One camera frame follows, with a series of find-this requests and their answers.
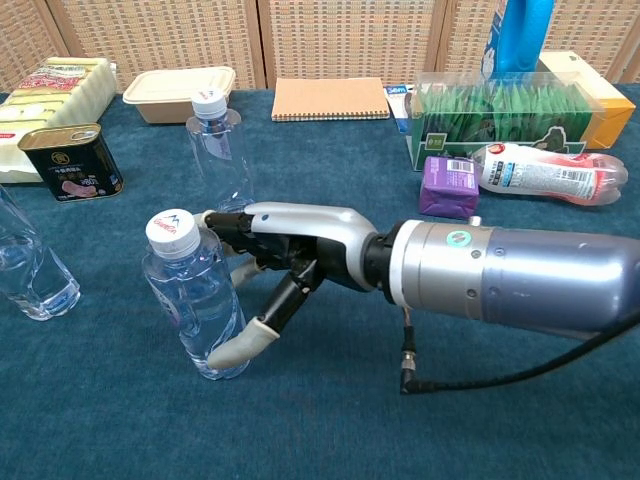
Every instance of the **wicker panel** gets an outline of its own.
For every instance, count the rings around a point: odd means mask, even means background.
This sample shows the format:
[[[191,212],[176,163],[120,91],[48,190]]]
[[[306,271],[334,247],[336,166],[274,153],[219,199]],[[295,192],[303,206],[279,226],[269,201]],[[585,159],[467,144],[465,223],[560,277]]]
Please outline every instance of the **wicker panel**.
[[[444,70],[475,71],[480,68],[497,1],[459,0],[457,4]],[[573,50],[605,75],[639,14],[640,0],[558,0],[545,48]]]
[[[147,70],[218,65],[236,71],[236,88],[264,84],[252,62],[245,0],[58,2],[73,30],[63,37],[75,36],[84,55],[116,62],[119,91]]]
[[[0,92],[11,92],[47,57],[64,53],[54,46],[31,0],[3,2],[0,32]]]
[[[271,0],[275,75],[413,81],[430,47],[435,1]]]

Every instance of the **black tin can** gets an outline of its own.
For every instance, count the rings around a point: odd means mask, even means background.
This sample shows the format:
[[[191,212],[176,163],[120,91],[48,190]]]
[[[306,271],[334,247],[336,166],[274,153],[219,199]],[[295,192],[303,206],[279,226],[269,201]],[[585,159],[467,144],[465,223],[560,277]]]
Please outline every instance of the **black tin can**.
[[[18,148],[59,202],[109,197],[123,188],[97,123],[34,130],[22,137]]]

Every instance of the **spiral notebook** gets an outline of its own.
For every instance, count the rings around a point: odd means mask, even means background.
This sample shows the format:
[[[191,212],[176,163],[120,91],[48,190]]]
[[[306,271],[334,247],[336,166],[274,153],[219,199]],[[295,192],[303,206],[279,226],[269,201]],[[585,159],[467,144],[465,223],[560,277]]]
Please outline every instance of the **spiral notebook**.
[[[389,106],[379,78],[278,78],[276,82],[274,122],[380,118],[389,118]]]

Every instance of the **bottle cap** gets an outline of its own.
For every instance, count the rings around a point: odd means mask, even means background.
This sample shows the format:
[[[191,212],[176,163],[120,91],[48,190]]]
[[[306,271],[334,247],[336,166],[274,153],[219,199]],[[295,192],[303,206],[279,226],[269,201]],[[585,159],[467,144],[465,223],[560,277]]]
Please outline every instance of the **bottle cap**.
[[[221,117],[227,111],[227,99],[224,92],[218,88],[194,93],[191,96],[191,105],[196,117],[205,120]]]
[[[200,244],[200,231],[193,215],[179,208],[155,215],[147,223],[146,234],[153,251],[167,259],[186,257]]]

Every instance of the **teal fabric surface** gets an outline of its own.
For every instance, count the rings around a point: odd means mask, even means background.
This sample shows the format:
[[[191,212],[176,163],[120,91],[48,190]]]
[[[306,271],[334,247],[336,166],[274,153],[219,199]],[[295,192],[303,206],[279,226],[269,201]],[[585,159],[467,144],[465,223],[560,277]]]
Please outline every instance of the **teal fabric surface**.
[[[640,104],[640,85],[620,89]],[[236,92],[258,200],[343,205],[380,231],[418,213],[421,175],[386,121],[273,123],[273,92]],[[120,195],[57,203],[8,185],[78,279],[68,315],[38,323],[0,302],[2,479],[638,478],[640,332],[523,384],[401,396],[402,318],[379,292],[325,283],[247,371],[200,377],[142,276],[156,212],[209,207],[183,125],[147,125],[116,98],[100,123]],[[487,225],[640,238],[640,112],[610,153],[631,181],[580,208],[482,192]],[[239,291],[248,318],[281,273]],[[474,379],[576,342],[428,312],[414,323],[423,377]]]

